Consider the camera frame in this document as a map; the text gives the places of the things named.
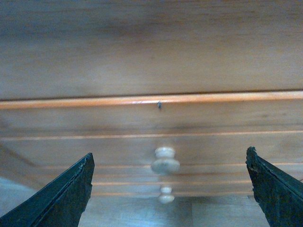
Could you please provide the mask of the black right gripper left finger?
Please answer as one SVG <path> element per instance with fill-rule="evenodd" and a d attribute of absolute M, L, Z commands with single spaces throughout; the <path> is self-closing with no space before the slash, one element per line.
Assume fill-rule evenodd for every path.
<path fill-rule="evenodd" d="M 2 227 L 76 227 L 92 191 L 88 153 L 28 200 L 0 218 Z"/>

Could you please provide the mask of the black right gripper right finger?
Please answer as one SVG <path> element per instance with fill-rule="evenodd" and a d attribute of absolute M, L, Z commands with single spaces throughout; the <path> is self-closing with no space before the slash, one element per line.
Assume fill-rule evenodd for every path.
<path fill-rule="evenodd" d="M 303 225 L 303 183 L 264 160 L 255 147 L 246 152 L 255 201 L 271 227 Z"/>

